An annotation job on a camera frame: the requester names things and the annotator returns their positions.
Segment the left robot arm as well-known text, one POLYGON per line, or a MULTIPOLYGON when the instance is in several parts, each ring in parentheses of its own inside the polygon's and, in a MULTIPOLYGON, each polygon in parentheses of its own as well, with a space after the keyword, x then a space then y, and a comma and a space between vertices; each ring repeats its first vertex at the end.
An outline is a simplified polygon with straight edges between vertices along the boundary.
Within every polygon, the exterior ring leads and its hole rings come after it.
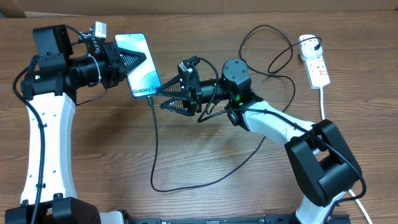
POLYGON ((21 203, 6 223, 131 223, 124 210, 100 212, 79 200, 72 176, 72 122, 79 88, 112 88, 145 60, 143 52, 106 41, 106 24, 79 32, 86 54, 73 56, 65 24, 33 31, 37 54, 15 78, 14 94, 26 105, 30 123, 29 163, 21 203))

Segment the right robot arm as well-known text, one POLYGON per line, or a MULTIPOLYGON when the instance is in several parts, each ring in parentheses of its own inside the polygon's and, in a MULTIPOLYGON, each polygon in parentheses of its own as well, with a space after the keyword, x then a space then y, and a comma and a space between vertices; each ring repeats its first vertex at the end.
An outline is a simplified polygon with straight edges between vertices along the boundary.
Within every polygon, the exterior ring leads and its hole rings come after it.
POLYGON ((233 125, 285 148, 304 197, 292 215, 267 215, 264 223, 350 223, 348 215, 333 211, 364 179, 336 124, 303 121, 273 108, 252 89, 243 60, 226 61, 221 73, 205 81, 196 68, 199 62, 199 57, 184 60, 177 75, 158 88, 158 94, 168 98, 160 107, 185 116, 199 114, 200 123, 227 114, 233 125))

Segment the blue Galaxy smartphone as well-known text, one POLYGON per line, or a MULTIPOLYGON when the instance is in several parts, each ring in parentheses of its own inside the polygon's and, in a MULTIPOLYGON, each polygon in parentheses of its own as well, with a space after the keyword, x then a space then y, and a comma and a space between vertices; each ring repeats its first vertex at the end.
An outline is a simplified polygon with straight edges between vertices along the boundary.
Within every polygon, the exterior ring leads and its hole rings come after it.
POLYGON ((156 95, 158 87, 162 84, 145 35, 143 33, 116 34, 114 40, 119 48, 143 52, 146 55, 146 60, 127 76, 132 96, 142 98, 156 95))

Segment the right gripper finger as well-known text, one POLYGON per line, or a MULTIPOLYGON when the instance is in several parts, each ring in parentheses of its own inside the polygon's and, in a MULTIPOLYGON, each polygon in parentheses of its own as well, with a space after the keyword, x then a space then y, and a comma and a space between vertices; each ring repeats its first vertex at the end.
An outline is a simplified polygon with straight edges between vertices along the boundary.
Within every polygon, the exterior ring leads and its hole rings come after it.
POLYGON ((178 65, 178 74, 158 87, 157 93, 160 96, 167 97, 189 97, 189 76, 192 70, 183 63, 178 65))
POLYGON ((191 109, 189 100, 181 98, 170 98, 160 105, 160 108, 166 111, 182 114, 184 116, 193 116, 195 114, 191 109))

